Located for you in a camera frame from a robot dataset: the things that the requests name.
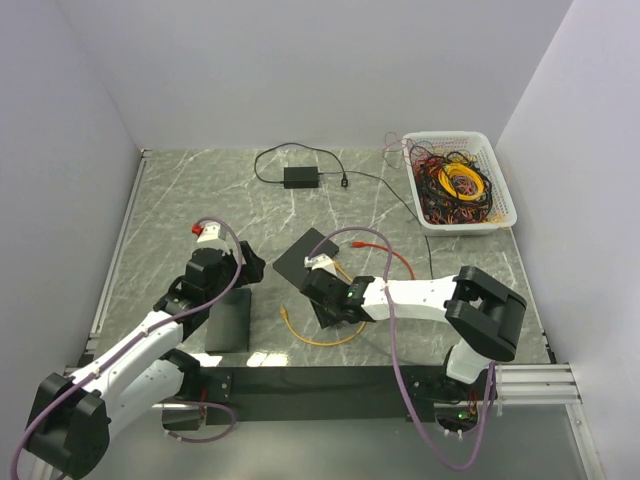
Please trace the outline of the black network switch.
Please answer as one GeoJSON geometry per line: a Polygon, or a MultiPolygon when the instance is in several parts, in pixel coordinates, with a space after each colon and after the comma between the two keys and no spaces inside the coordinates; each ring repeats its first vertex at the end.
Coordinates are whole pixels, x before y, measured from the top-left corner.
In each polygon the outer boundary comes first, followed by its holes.
{"type": "Polygon", "coordinates": [[[325,235],[315,228],[310,228],[274,261],[274,270],[299,289],[308,274],[304,260],[324,237],[325,235]]]}

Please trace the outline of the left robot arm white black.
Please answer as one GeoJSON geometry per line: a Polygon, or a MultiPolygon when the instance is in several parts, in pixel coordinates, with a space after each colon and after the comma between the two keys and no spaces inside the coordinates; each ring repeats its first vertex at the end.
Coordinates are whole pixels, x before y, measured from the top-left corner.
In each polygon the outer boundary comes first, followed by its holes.
{"type": "Polygon", "coordinates": [[[234,289],[259,283],[265,262],[246,241],[237,251],[198,248],[144,320],[98,359],[39,385],[16,451],[81,479],[110,441],[153,405],[176,399],[197,405],[207,379],[200,362],[179,350],[234,289]]]}

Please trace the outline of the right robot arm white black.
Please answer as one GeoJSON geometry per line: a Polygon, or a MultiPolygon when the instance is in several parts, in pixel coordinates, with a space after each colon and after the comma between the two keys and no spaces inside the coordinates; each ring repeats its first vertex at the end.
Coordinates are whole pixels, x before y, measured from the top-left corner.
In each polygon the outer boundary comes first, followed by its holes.
{"type": "Polygon", "coordinates": [[[521,295],[473,266],[435,280],[358,276],[350,284],[317,268],[307,274],[300,293],[323,328],[393,318],[449,324],[460,340],[439,378],[441,390],[452,399],[472,391],[490,363],[515,359],[527,309],[521,295]]]}

